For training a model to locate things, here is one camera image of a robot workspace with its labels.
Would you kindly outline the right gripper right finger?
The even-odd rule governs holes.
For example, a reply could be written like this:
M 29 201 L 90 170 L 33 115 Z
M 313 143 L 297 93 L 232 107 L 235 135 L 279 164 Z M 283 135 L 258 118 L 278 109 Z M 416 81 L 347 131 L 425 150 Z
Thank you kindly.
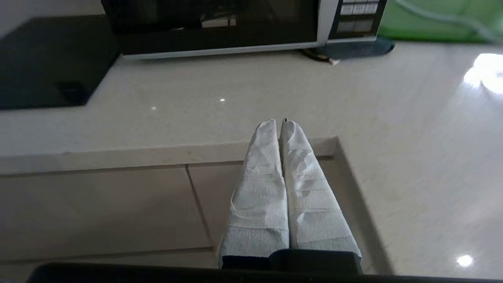
M 284 119 L 280 157 L 287 192 L 290 247 L 281 264 L 293 272 L 361 272 L 362 255 L 300 125 Z

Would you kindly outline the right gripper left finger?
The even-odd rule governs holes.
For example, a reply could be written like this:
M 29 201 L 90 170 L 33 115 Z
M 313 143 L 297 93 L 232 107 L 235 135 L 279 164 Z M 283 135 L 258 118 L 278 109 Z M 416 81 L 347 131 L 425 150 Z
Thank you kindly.
M 221 269 L 262 269 L 290 247 L 287 192 L 274 119 L 260 123 L 250 140 L 219 244 Z

